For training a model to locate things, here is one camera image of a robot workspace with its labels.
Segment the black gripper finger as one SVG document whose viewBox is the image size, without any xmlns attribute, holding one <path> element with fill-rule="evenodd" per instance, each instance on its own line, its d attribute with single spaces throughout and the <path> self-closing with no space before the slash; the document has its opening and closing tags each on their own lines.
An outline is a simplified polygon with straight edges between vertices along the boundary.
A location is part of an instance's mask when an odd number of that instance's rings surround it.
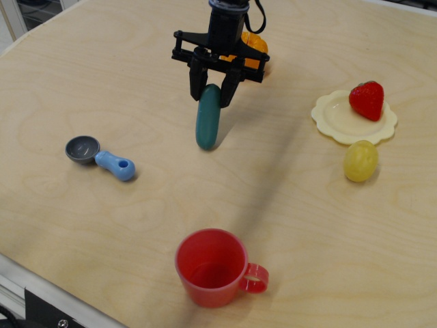
<svg viewBox="0 0 437 328">
<path fill-rule="evenodd" d="M 208 69 L 206 67 L 206 49 L 195 49 L 190 61 L 190 92 L 194 100 L 199 100 L 201 93 L 208 80 Z"/>
<path fill-rule="evenodd" d="M 220 106 L 228 107 L 234 94 L 238 88 L 239 83 L 244 78 L 244 60 L 236 57 L 230 63 L 229 68 L 225 72 L 225 78 L 221 84 L 221 99 Z"/>
</svg>

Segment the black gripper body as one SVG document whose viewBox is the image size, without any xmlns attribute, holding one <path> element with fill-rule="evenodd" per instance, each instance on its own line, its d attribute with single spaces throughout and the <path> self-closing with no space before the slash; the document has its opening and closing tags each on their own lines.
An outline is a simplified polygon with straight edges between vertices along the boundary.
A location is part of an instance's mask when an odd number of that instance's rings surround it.
<svg viewBox="0 0 437 328">
<path fill-rule="evenodd" d="M 270 59 L 242 40 L 244 29 L 252 31 L 248 1 L 209 1 L 211 7 L 208 31 L 176 31 L 172 58 L 187 63 L 191 83 L 205 83 L 208 71 L 229 73 L 233 67 L 239 81 L 262 82 L 264 66 Z"/>
</svg>

